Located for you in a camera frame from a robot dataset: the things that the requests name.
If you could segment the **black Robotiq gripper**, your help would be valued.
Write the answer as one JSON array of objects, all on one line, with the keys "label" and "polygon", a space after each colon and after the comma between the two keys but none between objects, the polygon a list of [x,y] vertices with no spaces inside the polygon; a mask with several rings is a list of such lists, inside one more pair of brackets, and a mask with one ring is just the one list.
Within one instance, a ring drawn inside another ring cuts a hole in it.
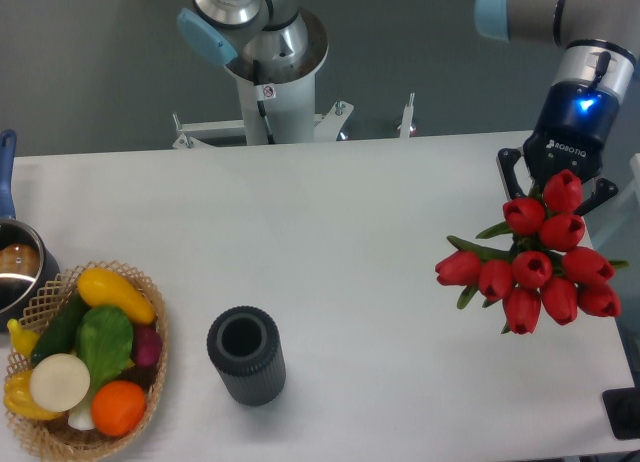
[{"label": "black Robotiq gripper", "polygon": [[[582,182],[602,170],[602,155],[619,111],[618,99],[584,84],[560,82],[551,87],[532,135],[522,148],[502,148],[496,161],[508,200],[529,195],[516,174],[525,158],[538,186],[559,172],[572,171]],[[593,180],[591,195],[574,211],[585,216],[618,194],[618,186],[600,177]]]}]

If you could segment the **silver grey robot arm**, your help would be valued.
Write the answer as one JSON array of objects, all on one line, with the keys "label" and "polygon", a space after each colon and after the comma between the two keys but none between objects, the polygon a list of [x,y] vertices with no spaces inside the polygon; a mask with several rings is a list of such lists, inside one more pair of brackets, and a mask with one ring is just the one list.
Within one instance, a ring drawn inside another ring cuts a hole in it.
[{"label": "silver grey robot arm", "polygon": [[593,182],[577,208],[585,215],[613,198],[601,177],[605,144],[639,66],[639,0],[475,0],[477,32],[502,41],[550,42],[560,65],[531,135],[497,155],[507,196],[525,196],[515,166],[524,162],[534,187],[572,172]]}]

